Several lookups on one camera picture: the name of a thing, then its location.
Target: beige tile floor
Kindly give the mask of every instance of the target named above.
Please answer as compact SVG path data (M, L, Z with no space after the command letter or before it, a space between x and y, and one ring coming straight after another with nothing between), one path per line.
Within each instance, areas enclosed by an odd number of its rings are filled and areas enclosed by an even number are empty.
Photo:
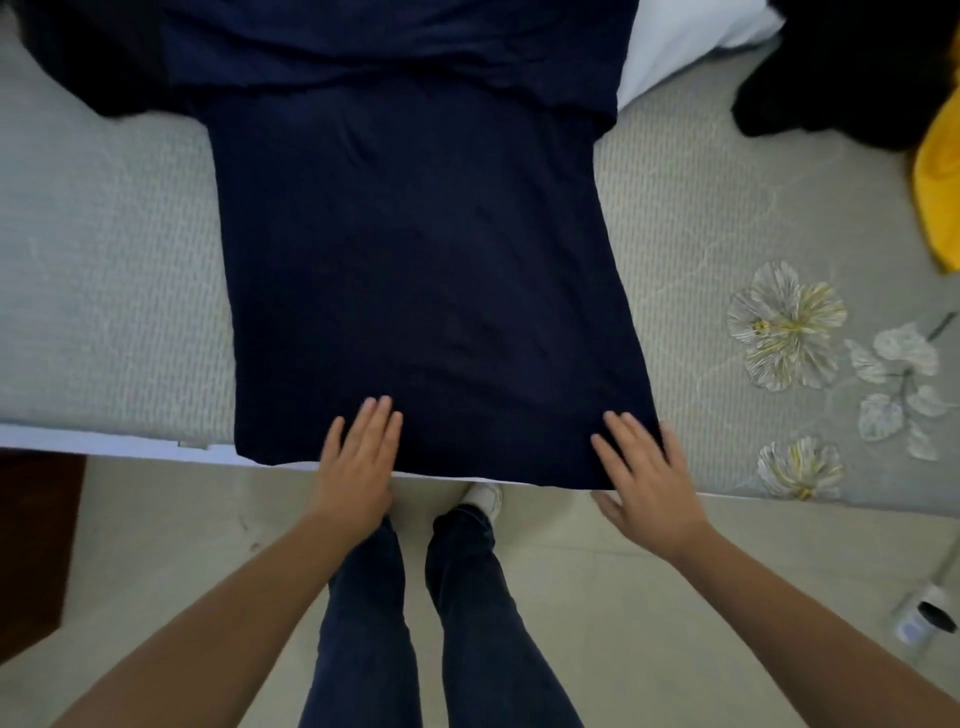
M0 667L0 725L49 724L177 611L299 514L309 474L91 458L62 629ZM431 519L461 484L401 481L395 524L424 723L444 726L442 634L423 585ZM960 522L839 506L710 498L723 533L892 648L887 619ZM587 726L801 725L751 653L671 569L625 542L586 494L511 488L497 551L530 632ZM960 573L952 577L960 588ZM325 595L244 726L295 726ZM960 640L920 670L960 696Z

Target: gray bedspread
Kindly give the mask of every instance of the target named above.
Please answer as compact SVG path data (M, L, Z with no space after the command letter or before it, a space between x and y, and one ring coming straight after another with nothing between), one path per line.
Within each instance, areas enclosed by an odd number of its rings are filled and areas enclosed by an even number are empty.
M924 422L940 462L904 438L865 444L849 362L827 391L756 389L730 338L731 295L768 260L830 280L835 337L869 345L960 308L931 261L903 157L835 133L745 139L728 108L763 51L710 59L630 105L596 178L661 415L702 490L764 494L757 451L836 443L855 504L960 515L960 411ZM933 383L960 401L960 322ZM97 117L0 34L0 422L228 443L233 361L213 164L204 129Z

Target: white sheet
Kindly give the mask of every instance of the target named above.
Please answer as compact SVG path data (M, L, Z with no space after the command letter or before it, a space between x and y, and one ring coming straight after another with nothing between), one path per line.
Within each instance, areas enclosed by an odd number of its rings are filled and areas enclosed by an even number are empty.
M782 26L766 0L639 0L617 108L715 48L760 43Z

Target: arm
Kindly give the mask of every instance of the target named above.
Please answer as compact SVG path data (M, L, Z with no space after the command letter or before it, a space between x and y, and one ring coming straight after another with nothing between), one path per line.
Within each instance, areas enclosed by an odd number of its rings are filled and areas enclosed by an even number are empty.
M250 707L307 607L350 550L380 525L402 416L367 400L341 447L326 435L307 514L140 645L55 728L230 728Z
M623 452L591 442L622 505L593 497L624 536L672 564L753 650L808 725L954 726L960 705L708 523L676 436L669 462L631 415L604 416Z

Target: right hand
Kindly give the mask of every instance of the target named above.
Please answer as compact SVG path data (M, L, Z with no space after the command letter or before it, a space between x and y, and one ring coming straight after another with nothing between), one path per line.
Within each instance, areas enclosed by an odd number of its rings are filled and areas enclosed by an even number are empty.
M710 530L680 442L671 430L662 429L668 462L651 434L630 413L607 412L604 422L623 458L600 435L592 435L590 442L622 505L601 491L592 493L593 499L620 533L672 563L691 537Z
M353 548L380 525L393 501L390 475L403 415L389 397L364 401L341 445L344 418L333 421L320 456L308 516L320 519Z

